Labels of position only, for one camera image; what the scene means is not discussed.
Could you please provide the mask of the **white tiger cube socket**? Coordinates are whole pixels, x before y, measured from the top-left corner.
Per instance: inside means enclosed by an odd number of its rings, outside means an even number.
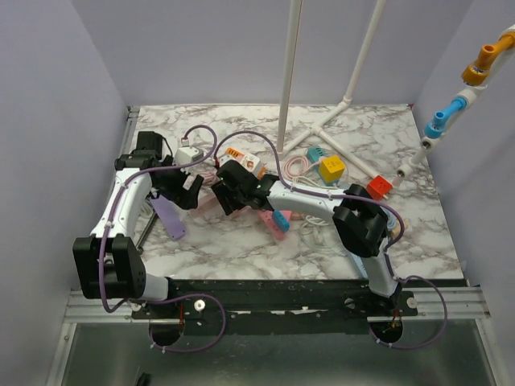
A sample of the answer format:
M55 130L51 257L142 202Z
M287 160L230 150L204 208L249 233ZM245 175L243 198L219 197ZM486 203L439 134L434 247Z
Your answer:
M258 179L260 179L266 172L266 167L262 160L252 154L247 154L241 160L241 165Z

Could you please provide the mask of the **pink long power strip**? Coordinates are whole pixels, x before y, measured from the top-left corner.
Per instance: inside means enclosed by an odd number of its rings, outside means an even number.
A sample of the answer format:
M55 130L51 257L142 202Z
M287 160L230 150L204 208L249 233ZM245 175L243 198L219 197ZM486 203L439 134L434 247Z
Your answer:
M201 199L199 199L198 207L189 212L189 216L192 218L200 217L213 209L216 209L220 206L220 203L217 197L214 194L208 194Z

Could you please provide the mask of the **beige cube socket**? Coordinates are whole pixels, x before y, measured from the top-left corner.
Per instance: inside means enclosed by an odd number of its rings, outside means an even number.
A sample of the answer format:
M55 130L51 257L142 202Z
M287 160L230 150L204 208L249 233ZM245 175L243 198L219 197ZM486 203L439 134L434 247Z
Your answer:
M406 231L409 227L409 222L407 221L407 219L403 218L402 219L402 223L404 225L404 230ZM393 228L393 230L390 232L390 236L395 239L396 237L399 236L399 234L401 233L401 223L397 220L396 221L396 224L395 224L395 227Z

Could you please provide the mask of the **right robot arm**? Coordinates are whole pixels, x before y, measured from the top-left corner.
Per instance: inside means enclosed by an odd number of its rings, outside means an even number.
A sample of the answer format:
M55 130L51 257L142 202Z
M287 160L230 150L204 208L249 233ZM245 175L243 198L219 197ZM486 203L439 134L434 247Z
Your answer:
M227 215L250 207L298 212L334 224L344 248L362 261L372 292L372 309L387 315L398 308L399 284L385 254L390 246L389 210L372 199L364 187L353 184L339 191L298 185L272 174L258 178L236 161L224 163L216 176L212 191Z

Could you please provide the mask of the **purple power strip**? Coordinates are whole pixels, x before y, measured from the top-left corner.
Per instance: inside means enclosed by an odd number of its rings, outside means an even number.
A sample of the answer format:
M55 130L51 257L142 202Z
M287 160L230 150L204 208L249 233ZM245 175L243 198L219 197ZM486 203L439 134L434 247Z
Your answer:
M175 205L171 201L160 195L158 198L152 199L150 204L154 208L157 217L161 220L168 236L173 241L180 240L186 235L186 228L179 218Z

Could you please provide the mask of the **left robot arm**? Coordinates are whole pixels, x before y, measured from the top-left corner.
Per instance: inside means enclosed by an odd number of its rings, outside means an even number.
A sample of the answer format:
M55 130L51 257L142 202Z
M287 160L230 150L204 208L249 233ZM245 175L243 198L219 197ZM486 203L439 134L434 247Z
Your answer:
M183 140L177 151L163 152L164 137L153 131L138 134L135 148L114 162L114 187L107 206L89 236L72 246L80 287L87 299L150 301L162 318L178 309L171 279L156 277L146 267L134 244L136 223L145 200L151 196L195 209L203 177L191 186L185 167L197 164L204 152Z

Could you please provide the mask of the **red cube socket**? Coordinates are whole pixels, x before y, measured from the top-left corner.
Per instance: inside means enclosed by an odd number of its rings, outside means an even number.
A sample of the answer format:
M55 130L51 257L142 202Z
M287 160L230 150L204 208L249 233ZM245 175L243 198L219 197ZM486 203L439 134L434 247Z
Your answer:
M392 189L392 183L381 175L373 178L365 188L368 194L378 201L385 199Z

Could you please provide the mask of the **blue small plug adapter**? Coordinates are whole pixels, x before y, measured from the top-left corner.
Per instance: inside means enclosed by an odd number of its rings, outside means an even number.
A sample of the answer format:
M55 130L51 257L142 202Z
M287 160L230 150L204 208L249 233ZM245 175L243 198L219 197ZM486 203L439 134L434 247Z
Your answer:
M280 232L288 232L290 229L289 220L280 212L272 212L272 220Z

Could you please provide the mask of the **pink triangular socket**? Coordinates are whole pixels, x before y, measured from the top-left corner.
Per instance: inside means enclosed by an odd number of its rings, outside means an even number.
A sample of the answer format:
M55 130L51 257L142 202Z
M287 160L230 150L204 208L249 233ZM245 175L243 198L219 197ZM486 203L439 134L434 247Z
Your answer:
M283 240L290 230L291 211L258 211L258 216L277 240Z

